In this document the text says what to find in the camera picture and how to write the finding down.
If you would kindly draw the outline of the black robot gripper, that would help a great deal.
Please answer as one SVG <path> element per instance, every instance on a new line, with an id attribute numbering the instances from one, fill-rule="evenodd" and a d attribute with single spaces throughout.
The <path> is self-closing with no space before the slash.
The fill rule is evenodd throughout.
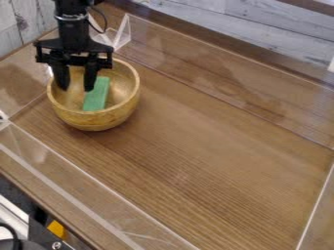
<path id="1" fill-rule="evenodd" d="M 113 48 L 89 37 L 88 15 L 63 15 L 55 18 L 59 37 L 33 42 L 36 61 L 51 66 L 56 84 L 64 91 L 71 83 L 68 65 L 84 66 L 83 87 L 89 92 L 93 89 L 97 68 L 112 67 Z"/>

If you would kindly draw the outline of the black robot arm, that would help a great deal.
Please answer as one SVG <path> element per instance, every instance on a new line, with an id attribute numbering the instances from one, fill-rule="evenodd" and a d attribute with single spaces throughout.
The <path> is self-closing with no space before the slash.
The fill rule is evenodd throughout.
<path id="1" fill-rule="evenodd" d="M 92 40 L 88 9 L 104 14 L 93 7 L 93 0 L 52 0 L 53 17 L 57 22 L 59 37 L 36 40 L 34 60 L 51 66 L 57 86 L 67 91 L 71 84 L 69 66 L 81 66 L 83 88 L 93 89 L 97 71 L 112 67 L 113 47 Z"/>

